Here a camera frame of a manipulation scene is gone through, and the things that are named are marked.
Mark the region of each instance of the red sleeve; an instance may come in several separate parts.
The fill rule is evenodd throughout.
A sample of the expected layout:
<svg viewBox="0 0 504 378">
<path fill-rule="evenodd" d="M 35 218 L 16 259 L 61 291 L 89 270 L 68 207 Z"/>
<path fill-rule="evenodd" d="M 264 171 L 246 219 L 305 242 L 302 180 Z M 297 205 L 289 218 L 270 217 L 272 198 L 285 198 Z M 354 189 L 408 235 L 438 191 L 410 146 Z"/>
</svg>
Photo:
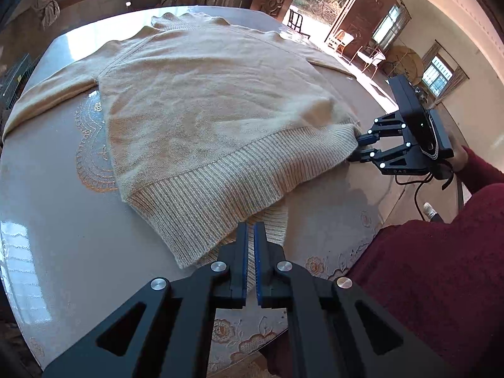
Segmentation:
<svg viewBox="0 0 504 378">
<path fill-rule="evenodd" d="M 471 194 L 493 183 L 504 183 L 504 173 L 485 162 L 468 147 L 463 146 L 469 159 L 464 169 L 457 172 Z"/>
</svg>

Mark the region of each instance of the beige knit sweater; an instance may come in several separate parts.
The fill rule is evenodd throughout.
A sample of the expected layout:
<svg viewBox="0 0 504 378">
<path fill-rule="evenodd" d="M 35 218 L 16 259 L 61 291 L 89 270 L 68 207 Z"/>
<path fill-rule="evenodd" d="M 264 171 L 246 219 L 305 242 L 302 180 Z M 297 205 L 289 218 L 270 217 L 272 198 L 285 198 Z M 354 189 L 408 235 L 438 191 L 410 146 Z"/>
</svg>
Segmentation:
<svg viewBox="0 0 504 378">
<path fill-rule="evenodd" d="M 256 213 L 282 242 L 285 207 L 269 207 L 357 146 L 355 118 L 311 64 L 344 70 L 276 32 L 168 13 L 23 93 L 4 140 L 98 85 L 122 200 L 185 267 Z"/>
</svg>

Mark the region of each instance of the sweater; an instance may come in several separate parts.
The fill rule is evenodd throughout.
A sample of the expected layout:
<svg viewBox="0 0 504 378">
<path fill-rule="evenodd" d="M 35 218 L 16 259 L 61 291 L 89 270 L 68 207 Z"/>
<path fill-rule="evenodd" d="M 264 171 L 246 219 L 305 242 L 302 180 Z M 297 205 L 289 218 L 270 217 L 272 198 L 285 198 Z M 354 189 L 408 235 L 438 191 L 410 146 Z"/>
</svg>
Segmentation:
<svg viewBox="0 0 504 378">
<path fill-rule="evenodd" d="M 186 267 L 254 214 L 282 243 L 285 209 L 269 207 L 356 148 L 356 118 L 311 64 L 346 72 L 276 32 L 167 13 L 24 92 L 4 140 L 98 86 L 121 198 Z"/>
<path fill-rule="evenodd" d="M 382 229 L 348 277 L 460 376 L 495 376 L 504 347 L 504 174 L 466 151 L 457 176 L 472 197 L 453 222 Z"/>
</svg>

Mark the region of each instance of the embroidered doily pattern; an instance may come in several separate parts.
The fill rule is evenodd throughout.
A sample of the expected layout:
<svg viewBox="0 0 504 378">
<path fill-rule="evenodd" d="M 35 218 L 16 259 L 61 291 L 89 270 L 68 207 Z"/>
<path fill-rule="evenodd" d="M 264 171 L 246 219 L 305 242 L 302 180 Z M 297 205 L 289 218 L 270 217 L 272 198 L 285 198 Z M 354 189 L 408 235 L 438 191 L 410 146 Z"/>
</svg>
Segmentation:
<svg viewBox="0 0 504 378">
<path fill-rule="evenodd" d="M 107 152 L 105 121 L 98 90 L 87 95 L 77 108 L 75 125 L 83 134 L 75 157 L 81 182 L 95 192 L 117 190 L 112 162 Z"/>
</svg>

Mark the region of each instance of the round table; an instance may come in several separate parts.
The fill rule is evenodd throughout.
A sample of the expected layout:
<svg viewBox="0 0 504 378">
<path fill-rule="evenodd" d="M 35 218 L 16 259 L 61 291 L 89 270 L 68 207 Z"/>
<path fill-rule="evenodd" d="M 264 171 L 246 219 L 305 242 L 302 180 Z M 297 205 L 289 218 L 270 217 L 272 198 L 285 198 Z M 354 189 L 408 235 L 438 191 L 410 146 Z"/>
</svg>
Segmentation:
<svg viewBox="0 0 504 378">
<path fill-rule="evenodd" d="M 132 37 L 153 15 L 168 11 L 203 12 L 231 24 L 300 38 L 258 11 L 195 6 L 132 12 L 56 38 L 26 89 L 107 41 Z M 355 78 L 317 69 L 363 127 L 385 113 Z M 161 238 L 120 200 L 98 134 L 89 145 L 90 134 L 103 131 L 96 89 L 23 123 L 6 139 L 0 162 L 3 285 L 42 368 L 149 280 L 163 276 L 173 281 L 193 271 L 179 269 Z M 371 242 L 401 190 L 373 165 L 348 163 L 299 186 L 286 196 L 287 258 L 319 277 L 344 274 Z M 286 327 L 285 311 L 259 308 L 254 291 L 244 310 L 217 310 L 209 371 L 244 359 Z"/>
</svg>

